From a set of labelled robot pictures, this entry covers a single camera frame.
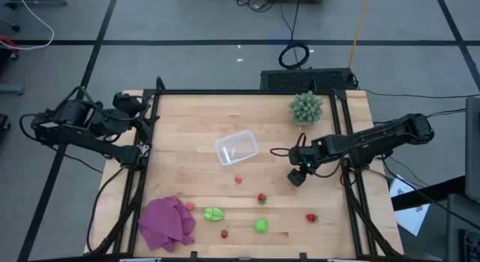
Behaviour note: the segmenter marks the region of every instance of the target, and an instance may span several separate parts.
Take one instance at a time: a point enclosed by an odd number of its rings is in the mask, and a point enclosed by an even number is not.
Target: plastic box
[[[231,165],[258,154],[257,141],[251,131],[240,131],[222,137],[215,143],[215,148],[222,165]]]

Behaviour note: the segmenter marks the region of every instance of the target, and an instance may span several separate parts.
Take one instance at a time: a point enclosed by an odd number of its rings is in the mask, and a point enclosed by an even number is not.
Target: floor
[[[365,0],[301,4],[295,39],[313,52],[305,67],[344,68]],[[480,0],[371,0],[352,70],[363,89],[384,93],[479,93]],[[295,2],[283,4],[292,22]],[[32,8],[55,29],[52,46],[25,51],[1,83],[26,87],[2,95],[0,113],[12,129],[0,145],[0,251],[14,261],[49,174],[54,152],[24,137],[17,119],[52,108],[74,86],[88,85],[107,105],[123,89],[153,88],[161,76],[169,89],[258,89],[260,71],[281,69],[278,55],[290,39],[280,6],[264,14],[232,0],[68,0],[67,6]],[[25,8],[0,8],[0,17],[22,27],[0,33],[18,44],[38,44],[49,32]],[[392,98],[369,94],[373,119],[429,114],[464,107],[463,99]],[[394,156],[428,184],[464,174],[464,114],[432,118],[436,136],[425,146],[402,146]],[[104,160],[73,146],[68,153],[102,168]],[[415,182],[394,162],[391,169]],[[65,159],[30,259],[80,255],[101,175]],[[444,257],[445,214],[432,206],[420,234],[402,230],[412,253]]]

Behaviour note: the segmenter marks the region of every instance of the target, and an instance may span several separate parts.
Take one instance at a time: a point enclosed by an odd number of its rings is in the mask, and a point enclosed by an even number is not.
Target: strawberry
[[[307,214],[305,217],[309,222],[318,222],[318,215],[314,213]]]
[[[260,205],[263,205],[267,201],[267,197],[262,193],[260,193],[256,199]]]
[[[228,230],[227,229],[223,229],[222,230],[222,233],[220,234],[220,236],[222,237],[222,239],[226,239],[228,237]]]

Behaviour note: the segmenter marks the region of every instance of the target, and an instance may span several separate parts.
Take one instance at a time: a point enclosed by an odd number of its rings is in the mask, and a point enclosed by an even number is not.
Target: wooden table
[[[142,92],[128,92],[141,95]],[[367,96],[363,91],[347,92],[354,131],[373,127]],[[154,130],[153,147],[146,178],[142,207],[149,201],[177,196],[184,203],[192,201],[196,227],[192,245],[175,244],[175,251],[150,251],[140,235],[136,238],[137,257],[353,258],[355,250],[350,229],[347,201],[340,173],[328,179],[308,176],[300,187],[293,186],[287,174],[293,168],[288,158],[273,156],[274,147],[290,148],[300,133],[307,140],[333,134],[334,124],[329,98],[324,98],[323,117],[310,127],[294,125],[288,112],[291,95],[162,95]],[[346,133],[341,103],[337,101],[342,133]],[[215,141],[241,130],[255,135],[259,154],[227,167],[221,165]],[[134,133],[121,136],[120,144],[132,144]],[[329,173],[337,162],[322,165],[317,172]],[[370,166],[383,173],[381,162]],[[101,185],[119,168],[107,161]],[[235,175],[243,183],[235,183]],[[127,172],[119,175],[104,190],[97,205],[91,231],[92,246],[110,231],[118,216]],[[364,186],[373,222],[399,252],[403,252],[395,221],[389,189],[384,178],[363,172]],[[268,197],[264,206],[257,203],[262,192]],[[225,219],[203,219],[206,207],[221,208]],[[305,215],[315,212],[319,223],[311,224]],[[258,218],[269,221],[268,233],[256,233],[252,227]],[[365,227],[358,218],[363,252],[368,253]],[[229,227],[229,236],[221,239],[221,230]],[[126,251],[131,222],[124,229],[122,251]]]

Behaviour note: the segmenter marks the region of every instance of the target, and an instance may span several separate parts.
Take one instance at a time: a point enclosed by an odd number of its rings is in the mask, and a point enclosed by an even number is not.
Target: purple towel
[[[184,245],[194,242],[187,235],[192,233],[195,220],[177,197],[150,201],[138,223],[150,251],[163,247],[172,252],[175,241]]]

